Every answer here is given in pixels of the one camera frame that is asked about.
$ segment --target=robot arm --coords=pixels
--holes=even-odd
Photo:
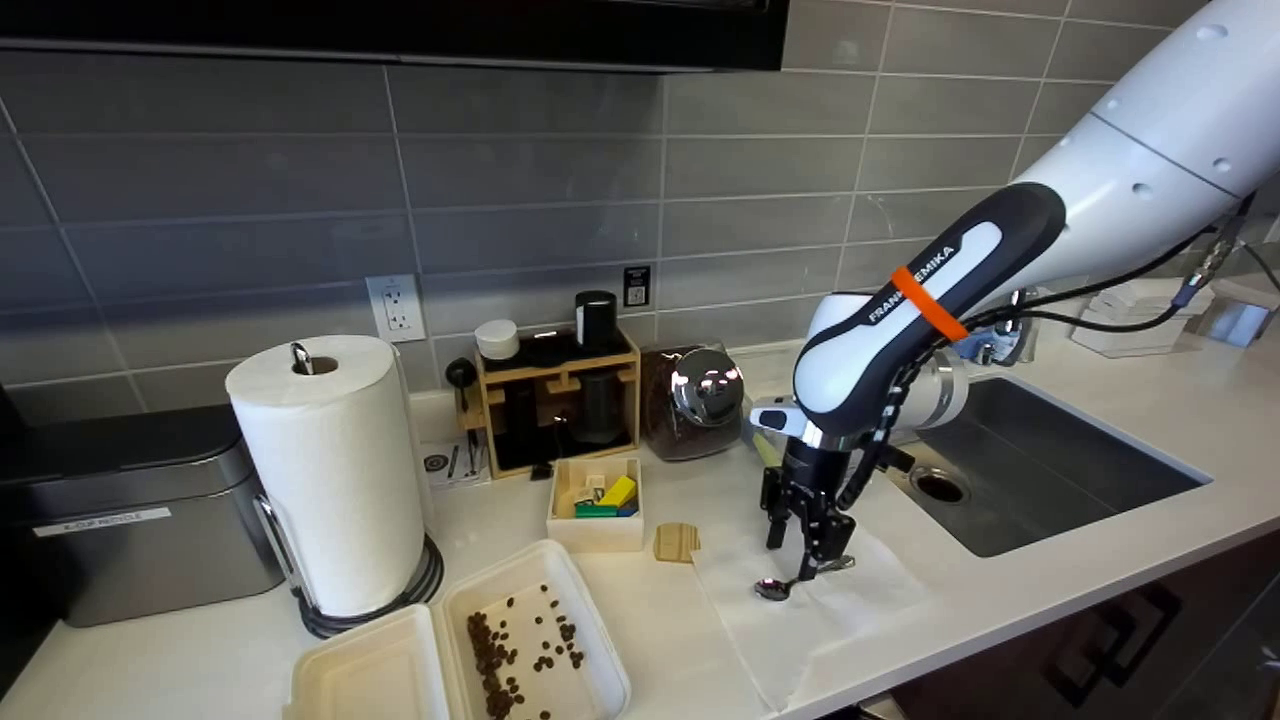
[[[813,325],[797,359],[797,407],[758,413],[788,432],[763,497],[801,515],[803,567],[842,565],[855,500],[884,462],[917,366],[962,315],[1008,290],[1094,285],[1185,243],[1280,166],[1280,10],[1211,0],[1146,56],[1049,155],[964,212],[892,285]]]

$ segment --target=metal appliance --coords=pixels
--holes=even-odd
[[[668,458],[725,451],[740,432],[746,374],[725,346],[643,351],[643,440]]]
[[[230,407],[29,428],[0,458],[0,549],[70,624],[281,585]]]

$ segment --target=yellow sponge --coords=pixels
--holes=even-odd
[[[623,509],[636,500],[636,480],[634,475],[618,475],[595,504],[610,504],[610,509]]]

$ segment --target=wall tile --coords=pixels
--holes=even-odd
[[[230,402],[230,373],[236,365],[138,373],[132,385],[149,413]]]
[[[647,258],[658,202],[415,212],[423,271]]]
[[[882,290],[897,264],[910,264],[925,250],[928,239],[910,243],[851,243],[842,268],[842,289],[849,290]]]
[[[855,140],[668,140],[668,196],[849,191]]]
[[[819,296],[794,296],[775,305],[689,308],[661,315],[666,346],[679,345],[773,345],[797,340]]]
[[[361,285],[119,305],[108,321],[132,366],[243,359],[283,340],[375,333]]]
[[[0,315],[62,305],[89,305],[62,235],[54,229],[0,233]]]
[[[860,131],[870,76],[668,76],[668,131]]]
[[[20,131],[389,131],[371,64],[4,56]]]
[[[784,67],[875,72],[888,7],[849,0],[794,0]]]
[[[1024,131],[1032,81],[884,76],[872,131]]]
[[[477,333],[485,321],[516,321],[521,327],[570,325],[572,296],[583,289],[622,290],[623,268],[538,268],[538,271],[464,271],[430,277],[423,311],[433,337]]]
[[[124,374],[17,385],[10,387],[10,394],[26,417],[26,423],[36,423],[36,428],[140,413]]]
[[[1042,76],[1055,18],[892,7],[888,72]]]
[[[882,196],[870,196],[870,202],[875,202],[875,212],[882,212],[882,225],[863,225],[863,235],[851,233],[849,239],[851,243],[863,243],[863,239],[931,239],[948,225],[958,225],[958,216],[964,216],[986,196],[988,196],[988,189],[882,191]]]
[[[36,225],[49,225],[49,206],[14,137],[0,131],[0,229],[36,229]]]
[[[190,218],[402,206],[391,140],[354,137],[41,137],[65,218]]]
[[[1210,0],[1074,0],[1074,16],[1171,26],[1204,2]]]
[[[391,67],[402,131],[661,131],[661,76]]]
[[[98,296],[108,305],[414,271],[405,212],[73,225],[70,235]]]
[[[1027,131],[1067,131],[1107,83],[1045,83]]]
[[[1011,172],[1027,172],[1065,131],[1027,131],[1018,146]]]
[[[842,243],[849,196],[691,198],[666,206],[666,256]]]
[[[835,264],[842,247],[661,258],[653,268],[653,298],[658,308],[689,308],[808,296],[832,289]]]
[[[0,315],[0,385],[119,373],[94,308]]]
[[[948,189],[1002,185],[1008,177],[1018,137],[1008,140],[870,140],[860,189]]]
[[[1161,41],[1161,26],[1065,23],[1049,76],[1116,81]]]
[[[658,140],[405,140],[414,206],[653,198]]]
[[[897,0],[899,7],[988,7],[988,10],[1027,10],[1027,16],[1065,16],[1067,0]]]

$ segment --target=sink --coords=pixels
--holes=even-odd
[[[964,413],[905,451],[917,462],[892,472],[897,487],[972,557],[1002,557],[1204,484],[1011,381],[972,385]]]

